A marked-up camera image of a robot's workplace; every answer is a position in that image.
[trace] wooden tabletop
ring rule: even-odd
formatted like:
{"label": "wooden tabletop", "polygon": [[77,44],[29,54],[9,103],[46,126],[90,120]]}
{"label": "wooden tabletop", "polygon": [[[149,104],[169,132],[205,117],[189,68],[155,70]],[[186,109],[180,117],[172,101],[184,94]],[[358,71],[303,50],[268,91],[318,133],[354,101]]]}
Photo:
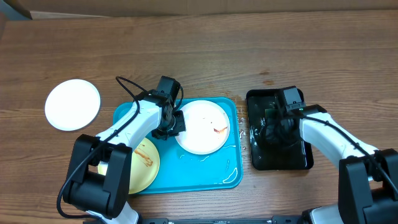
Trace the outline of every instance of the wooden tabletop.
{"label": "wooden tabletop", "polygon": [[[131,197],[144,218],[271,217],[336,203],[338,171],[315,148],[309,171],[254,170],[246,93],[296,85],[308,105],[322,105],[364,142],[397,148],[397,22],[398,11],[6,22],[0,42],[0,222],[81,223],[61,218],[56,196],[76,138],[110,127],[115,108],[131,100],[116,75],[146,89],[155,88],[161,75],[171,76],[186,98],[226,96],[245,118],[244,177],[236,188]],[[101,110],[82,130],[58,131],[45,118],[45,99],[72,78],[98,88]]]}

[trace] black baking pan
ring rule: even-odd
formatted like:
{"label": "black baking pan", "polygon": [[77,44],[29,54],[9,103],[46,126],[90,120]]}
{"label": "black baking pan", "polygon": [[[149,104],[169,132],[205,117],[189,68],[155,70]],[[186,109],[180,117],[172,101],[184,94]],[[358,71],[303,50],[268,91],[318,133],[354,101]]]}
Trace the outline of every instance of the black baking pan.
{"label": "black baking pan", "polygon": [[[313,166],[311,144],[298,140],[292,144],[271,144],[265,140],[264,127],[275,109],[278,89],[250,90],[246,95],[251,144],[251,162],[257,170],[306,170]],[[302,101],[304,96],[298,90]]]}

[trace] plate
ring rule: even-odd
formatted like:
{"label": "plate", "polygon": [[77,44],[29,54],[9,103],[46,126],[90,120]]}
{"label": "plate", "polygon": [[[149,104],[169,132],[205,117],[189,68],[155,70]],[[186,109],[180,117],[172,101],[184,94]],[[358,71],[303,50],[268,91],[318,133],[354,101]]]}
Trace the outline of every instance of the plate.
{"label": "plate", "polygon": [[181,108],[186,131],[175,137],[188,152],[205,155],[219,150],[229,136],[229,118],[216,103],[196,100]]}
{"label": "plate", "polygon": [[[141,141],[131,157],[130,191],[134,194],[146,189],[155,180],[160,167],[160,157],[155,145],[147,138]],[[108,164],[101,162],[98,173],[105,175]]]}
{"label": "plate", "polygon": [[85,80],[68,80],[56,86],[45,102],[49,123],[62,131],[74,131],[90,124],[100,110],[101,97]]}

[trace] food residue on plate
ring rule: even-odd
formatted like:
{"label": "food residue on plate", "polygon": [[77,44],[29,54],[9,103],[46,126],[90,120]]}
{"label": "food residue on plate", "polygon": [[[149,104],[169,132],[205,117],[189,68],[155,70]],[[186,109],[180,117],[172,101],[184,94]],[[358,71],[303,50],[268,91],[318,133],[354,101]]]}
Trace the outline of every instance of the food residue on plate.
{"label": "food residue on plate", "polygon": [[153,165],[154,161],[152,161],[152,159],[150,159],[149,156],[140,148],[137,148],[136,150],[134,150],[134,152],[145,160],[145,162],[141,160],[145,164],[145,166],[150,167]]}
{"label": "food residue on plate", "polygon": [[220,134],[220,133],[223,133],[227,128],[228,128],[228,127],[225,127],[225,128],[223,128],[223,129],[221,129],[221,130],[214,129],[214,132]]}

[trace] white plate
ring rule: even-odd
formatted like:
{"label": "white plate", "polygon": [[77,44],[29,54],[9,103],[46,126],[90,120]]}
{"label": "white plate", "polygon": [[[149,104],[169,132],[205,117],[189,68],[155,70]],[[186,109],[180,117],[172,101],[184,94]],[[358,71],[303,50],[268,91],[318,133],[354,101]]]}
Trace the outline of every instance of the white plate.
{"label": "white plate", "polygon": [[176,136],[180,146],[188,152],[204,155],[219,150],[229,136],[229,118],[217,104],[196,100],[181,109],[186,131]]}
{"label": "white plate", "polygon": [[62,131],[80,129],[92,120],[100,110],[100,93],[84,80],[68,80],[55,87],[45,102],[45,117]]}

